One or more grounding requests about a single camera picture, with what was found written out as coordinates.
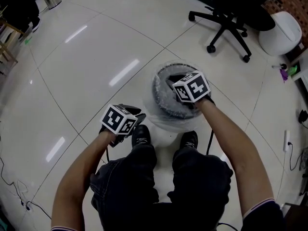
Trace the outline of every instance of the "transparent plastic bag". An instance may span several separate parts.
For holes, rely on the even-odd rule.
[[[157,67],[142,97],[147,117],[153,124],[170,132],[184,133],[205,122],[193,103],[179,102],[172,88],[172,80],[195,70],[200,71],[198,66],[185,60],[173,60]]]

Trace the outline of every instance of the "black cable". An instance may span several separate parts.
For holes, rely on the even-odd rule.
[[[307,128],[305,125],[304,125],[304,123],[301,123],[302,125],[303,125],[303,127],[305,127],[305,128]],[[307,128],[308,129],[308,128]]]
[[[106,157],[107,157],[107,161],[109,162],[109,153],[108,153],[108,147],[106,148]]]
[[[219,222],[218,225],[217,225],[217,227],[218,227],[219,225],[227,225],[227,226],[229,226],[230,228],[233,228],[235,231],[238,231],[235,227],[233,227],[232,225],[230,225],[230,224],[228,224],[228,223]]]
[[[4,162],[3,162],[3,160],[2,160],[1,157],[0,157],[0,160],[1,160],[1,162],[2,162],[2,169],[1,169],[1,178],[2,178],[2,180],[3,180],[3,181],[5,182],[5,184],[7,184],[8,186],[12,186],[12,185],[14,186],[14,188],[15,188],[15,190],[16,190],[16,193],[17,193],[17,195],[18,195],[18,197],[19,197],[19,199],[20,199],[20,201],[21,201],[21,204],[22,204],[22,206],[24,206],[24,202],[23,202],[21,196],[20,196],[19,193],[18,193],[18,190],[17,190],[17,187],[15,186],[14,181],[13,181],[12,183],[9,184],[9,183],[7,183],[6,180],[3,178],[2,173],[3,173],[3,168],[4,168]],[[36,205],[37,207],[39,207],[39,208],[50,218],[50,220],[51,220],[51,217],[50,217],[40,206],[38,206],[37,204],[35,204],[35,203],[31,202],[31,201],[28,201],[28,202],[26,203],[26,208],[27,208],[27,210],[30,210],[30,208],[28,207],[28,203],[32,203],[32,204]]]
[[[45,212],[45,210],[43,210],[42,207],[40,207],[39,205],[37,205],[37,204],[35,204],[35,203],[31,202],[31,201],[28,201],[28,202],[26,203],[26,208],[27,208],[27,210],[30,210],[30,208],[28,207],[28,203],[31,203],[31,204],[37,206],[38,208],[40,208],[40,209],[46,214],[46,216],[48,216],[49,219],[51,220],[51,217]]]
[[[293,144],[292,144],[291,142],[289,142],[288,145],[291,145],[291,146],[292,146],[292,147],[291,147],[291,156],[290,156],[290,170],[293,171],[293,170],[296,168],[296,166],[297,166],[297,163],[298,163],[299,158],[303,155],[303,152],[298,156],[297,161],[296,161],[296,164],[295,164],[294,168],[292,168],[292,167],[291,167],[291,158],[292,158],[292,153],[293,153]]]
[[[18,197],[20,198],[20,201],[21,201],[21,203],[22,203],[22,205],[23,205],[23,200],[21,199],[21,197],[20,197],[20,195],[19,195],[19,193],[18,193],[18,190],[17,190],[17,187],[15,186],[15,183],[14,183],[14,181],[11,183],[11,184],[9,184],[9,183],[7,183],[6,182],[6,180],[3,178],[3,176],[2,176],[2,173],[3,173],[3,168],[4,168],[4,162],[3,162],[3,160],[2,160],[2,158],[0,157],[0,159],[1,159],[1,162],[2,162],[2,169],[1,169],[1,178],[2,178],[2,180],[5,182],[5,184],[7,184],[8,186],[14,186],[14,188],[16,189],[16,193],[17,193],[17,195],[18,195]]]
[[[207,145],[206,155],[208,155],[208,153],[209,153],[209,151],[210,151],[210,147],[211,147],[211,144],[212,144],[213,136],[214,136],[214,131],[212,130],[212,131],[211,131],[210,141],[208,142],[208,145]]]

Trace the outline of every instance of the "office chair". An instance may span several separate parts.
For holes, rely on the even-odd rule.
[[[247,63],[250,60],[251,51],[243,40],[243,38],[248,36],[247,29],[244,28],[244,23],[259,31],[267,31],[275,27],[275,22],[270,14],[261,7],[261,4],[265,1],[266,0],[212,0],[211,4],[214,6],[214,9],[206,6],[207,9],[213,12],[212,14],[190,11],[188,19],[194,21],[195,16],[198,16],[221,24],[220,30],[215,35],[212,42],[207,46],[207,52],[214,53],[216,51],[214,46],[215,42],[225,30],[229,30],[247,52],[247,55],[243,57],[243,61]]]

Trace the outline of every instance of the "white sneaker sole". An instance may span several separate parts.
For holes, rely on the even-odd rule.
[[[39,22],[38,22],[37,26],[36,26],[35,28],[33,28],[33,29],[32,29],[32,32],[35,32],[35,31],[38,29],[39,24],[40,24],[40,20],[39,20]]]

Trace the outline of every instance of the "t-shirt sleeve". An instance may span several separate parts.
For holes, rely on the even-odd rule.
[[[285,231],[282,211],[274,199],[267,199],[249,210],[243,219],[242,231]]]
[[[51,231],[77,231],[77,230],[58,226],[58,227],[53,227]]]

